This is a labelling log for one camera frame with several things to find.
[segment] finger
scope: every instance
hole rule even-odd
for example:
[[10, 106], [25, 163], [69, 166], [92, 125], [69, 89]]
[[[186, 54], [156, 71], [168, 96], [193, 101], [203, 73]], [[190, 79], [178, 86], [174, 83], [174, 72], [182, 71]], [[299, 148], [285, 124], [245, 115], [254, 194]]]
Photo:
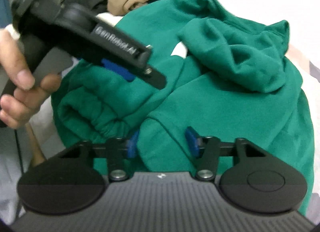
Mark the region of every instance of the finger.
[[25, 123], [18, 122], [17, 120], [13, 119], [11, 116], [9, 116], [5, 111], [0, 111], [0, 119], [10, 128], [12, 129], [18, 129]]
[[57, 91], [61, 84], [61, 76], [49, 74], [40, 83], [40, 87], [49, 94]]
[[0, 30], [0, 64], [18, 87], [29, 90], [35, 84], [24, 56], [7, 30]]
[[34, 87], [29, 91], [15, 89], [13, 96], [31, 110], [37, 110], [50, 94], [40, 87]]
[[43, 102], [55, 91], [58, 90], [61, 83], [61, 77], [49, 74], [40, 83], [41, 87], [34, 87], [29, 91], [17, 88], [14, 91], [14, 97], [25, 104], [30, 109], [38, 110]]
[[2, 110], [18, 122], [25, 123], [36, 113], [10, 95], [4, 95], [0, 100]]

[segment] green fabric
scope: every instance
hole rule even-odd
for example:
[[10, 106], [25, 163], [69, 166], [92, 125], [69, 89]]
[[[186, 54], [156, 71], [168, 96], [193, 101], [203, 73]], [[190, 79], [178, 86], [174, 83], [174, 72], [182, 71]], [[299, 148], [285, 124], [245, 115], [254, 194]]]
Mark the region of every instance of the green fabric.
[[[134, 170], [191, 171], [184, 131], [226, 142], [245, 137], [299, 170], [313, 187], [314, 137], [302, 77], [284, 56], [289, 24], [235, 17], [217, 0], [161, 0], [127, 14], [117, 27], [153, 46], [149, 63], [166, 75], [165, 89], [127, 83], [81, 61], [52, 95], [54, 120], [66, 147], [103, 142], [140, 126]], [[186, 59], [171, 56], [182, 41]], [[95, 168], [104, 170], [99, 161]], [[219, 172], [231, 161], [220, 161]]]

